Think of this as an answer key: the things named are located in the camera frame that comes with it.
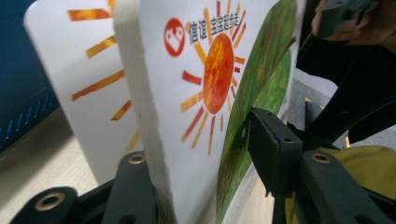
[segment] book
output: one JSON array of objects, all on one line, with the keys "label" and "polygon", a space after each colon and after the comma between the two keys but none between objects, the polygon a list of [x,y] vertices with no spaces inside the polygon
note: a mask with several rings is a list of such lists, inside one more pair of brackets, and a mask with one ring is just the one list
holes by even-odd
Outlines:
[{"label": "book", "polygon": [[24,26],[99,184],[142,150],[113,29],[112,0],[38,0]]},{"label": "book", "polygon": [[303,1],[118,0],[115,31],[163,223],[242,204],[248,112],[287,118]]}]

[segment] red circle logo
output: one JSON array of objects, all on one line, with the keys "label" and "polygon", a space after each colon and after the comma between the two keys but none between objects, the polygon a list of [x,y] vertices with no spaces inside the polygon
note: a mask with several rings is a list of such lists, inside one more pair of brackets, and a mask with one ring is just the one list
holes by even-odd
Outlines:
[{"label": "red circle logo", "polygon": [[165,27],[165,31],[163,32],[163,40],[165,42],[165,47],[168,53],[177,57],[184,49],[184,29],[181,22],[172,18]]}]

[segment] beige tabletop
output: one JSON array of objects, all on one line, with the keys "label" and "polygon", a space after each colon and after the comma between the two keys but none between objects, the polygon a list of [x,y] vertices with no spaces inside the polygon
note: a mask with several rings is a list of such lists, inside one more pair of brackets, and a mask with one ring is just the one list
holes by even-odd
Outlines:
[{"label": "beige tabletop", "polygon": [[[61,109],[0,154],[0,223],[9,223],[37,193],[69,186],[81,195],[98,186]],[[271,223],[273,199],[258,179],[234,223]]]}]

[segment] sun illustration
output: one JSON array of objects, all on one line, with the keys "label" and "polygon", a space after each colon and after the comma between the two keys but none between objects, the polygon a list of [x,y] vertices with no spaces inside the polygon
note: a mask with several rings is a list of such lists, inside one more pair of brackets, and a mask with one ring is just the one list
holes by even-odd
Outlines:
[{"label": "sun illustration", "polygon": [[[200,85],[203,89],[181,103],[182,112],[187,111],[194,105],[202,104],[190,126],[187,128],[187,131],[182,135],[181,140],[183,142],[186,141],[197,124],[200,123],[191,145],[192,148],[195,148],[206,122],[210,120],[209,146],[207,150],[208,155],[212,152],[215,125],[219,125],[221,132],[224,128],[224,114],[221,113],[219,115],[219,121],[217,116],[226,103],[228,112],[231,111],[232,100],[235,98],[236,89],[238,87],[238,81],[235,78],[235,75],[238,76],[241,73],[240,65],[245,64],[245,58],[238,57],[234,53],[234,50],[238,48],[239,42],[241,41],[247,27],[244,22],[246,15],[245,10],[240,20],[235,19],[238,18],[237,15],[239,15],[240,8],[240,4],[238,4],[236,11],[232,13],[231,0],[229,0],[227,12],[225,15],[221,15],[220,1],[217,2],[216,16],[217,18],[221,18],[221,29],[213,27],[213,25],[216,25],[212,22],[215,19],[211,20],[209,10],[207,8],[204,9],[205,20],[207,21],[205,23],[205,28],[207,40],[209,41],[210,46],[208,53],[205,53],[205,50],[199,41],[194,43],[195,51],[204,66],[204,73],[202,76],[196,76],[188,71],[183,71],[182,74],[182,78],[185,81],[188,81],[191,84]],[[230,15],[233,16],[234,20],[232,23],[226,24],[224,22],[225,18],[227,16],[227,19],[229,19]],[[189,31],[190,28],[191,23],[188,22],[186,30]]]},{"label": "sun illustration", "polygon": [[[69,15],[69,19],[71,22],[76,22],[76,21],[96,21],[96,20],[112,20],[113,18],[113,11],[114,11],[114,6],[116,3],[116,0],[106,0],[108,9],[105,8],[89,8],[89,9],[71,9],[68,10],[67,13]],[[113,45],[117,44],[117,38],[115,35],[109,36],[108,38],[104,39],[100,43],[97,43],[96,45],[92,46],[89,49],[85,50],[85,53],[88,58],[95,57],[99,53],[103,53],[106,51],[106,49],[109,49]],[[99,91],[125,77],[125,74],[123,70],[120,70],[114,74],[111,74],[108,77],[105,77],[101,80],[98,80],[97,82],[91,84],[90,86],[82,89],[81,91],[75,92],[72,94],[71,98],[72,101],[76,101],[79,98],[86,96],[92,92]],[[128,100],[125,104],[121,106],[120,109],[115,111],[114,116],[111,118],[111,120],[120,120],[125,113],[132,107],[133,102],[132,100]],[[140,132],[137,130],[134,136],[131,139],[131,142],[129,143],[129,146],[125,150],[125,154],[132,152],[134,150],[134,147],[136,146],[137,142],[140,139]]]}]

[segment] person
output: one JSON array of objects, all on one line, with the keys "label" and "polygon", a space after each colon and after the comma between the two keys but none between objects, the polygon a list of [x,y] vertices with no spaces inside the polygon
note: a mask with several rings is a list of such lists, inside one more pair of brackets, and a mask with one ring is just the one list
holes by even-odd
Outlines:
[{"label": "person", "polygon": [[[329,0],[321,0],[312,20],[312,33],[318,33],[318,25],[323,8]],[[334,35],[325,38],[329,41],[348,41],[348,45],[381,45],[396,54],[396,1],[377,0],[361,22],[358,18],[347,21]]]}]

